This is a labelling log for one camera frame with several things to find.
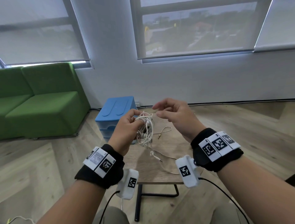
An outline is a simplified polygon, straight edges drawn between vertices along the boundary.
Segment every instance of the wooden floor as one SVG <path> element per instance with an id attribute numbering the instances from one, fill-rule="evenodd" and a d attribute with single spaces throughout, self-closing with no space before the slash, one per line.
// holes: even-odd
<path id="1" fill-rule="evenodd" d="M 295 103 L 252 103 L 192 107 L 207 127 L 224 130 L 245 155 L 281 179 L 295 173 Z M 37 221 L 74 182 L 84 158 L 104 141 L 91 111 L 79 136 L 39 140 L 0 141 L 0 223 L 21 215 Z M 202 177 L 226 188 L 213 172 Z M 107 190 L 100 208 L 116 186 Z M 178 185 L 176 198 L 143 197 L 140 223 L 209 223 L 216 206 L 229 200 L 207 182 L 193 189 Z M 174 193 L 173 185 L 144 185 L 144 192 Z M 123 210 L 134 222 L 136 195 L 123 201 Z M 110 205 L 120 207 L 113 197 Z M 14 224 L 24 223 L 16 220 Z"/>

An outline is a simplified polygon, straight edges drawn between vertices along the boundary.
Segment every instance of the green sofa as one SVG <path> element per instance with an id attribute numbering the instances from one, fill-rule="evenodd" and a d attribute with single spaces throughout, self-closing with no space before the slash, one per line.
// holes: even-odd
<path id="1" fill-rule="evenodd" d="M 0 69 L 0 139 L 21 136 L 18 129 L 8 123 L 6 115 L 33 95 L 21 67 Z"/>
<path id="2" fill-rule="evenodd" d="M 75 134 L 90 105 L 72 64 L 30 66 L 21 71 L 32 94 L 5 115 L 10 129 L 26 138 Z"/>

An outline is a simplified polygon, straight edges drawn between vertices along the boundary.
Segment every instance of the forearm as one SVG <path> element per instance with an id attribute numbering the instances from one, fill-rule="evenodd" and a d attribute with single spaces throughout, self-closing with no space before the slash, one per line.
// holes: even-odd
<path id="1" fill-rule="evenodd" d="M 91 224 L 105 189 L 77 180 L 38 221 L 38 224 Z"/>
<path id="2" fill-rule="evenodd" d="M 254 223 L 293 223 L 295 188 L 242 156 L 219 178 Z"/>

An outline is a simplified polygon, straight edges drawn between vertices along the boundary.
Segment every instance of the white wall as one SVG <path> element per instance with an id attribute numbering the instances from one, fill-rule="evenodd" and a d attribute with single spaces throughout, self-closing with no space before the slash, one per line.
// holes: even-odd
<path id="1" fill-rule="evenodd" d="M 77 74 L 92 107 L 133 95 L 141 105 L 164 97 L 188 103 L 295 98 L 295 51 L 142 64 L 129 0 L 73 0 L 95 69 Z"/>

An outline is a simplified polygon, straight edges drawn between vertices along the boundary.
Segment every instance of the blue storage box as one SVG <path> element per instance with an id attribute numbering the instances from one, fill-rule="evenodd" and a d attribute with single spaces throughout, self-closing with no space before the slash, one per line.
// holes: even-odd
<path id="1" fill-rule="evenodd" d="M 105 139 L 109 139 L 119 121 L 130 109 L 136 109 L 133 96 L 107 99 L 95 121 Z"/>

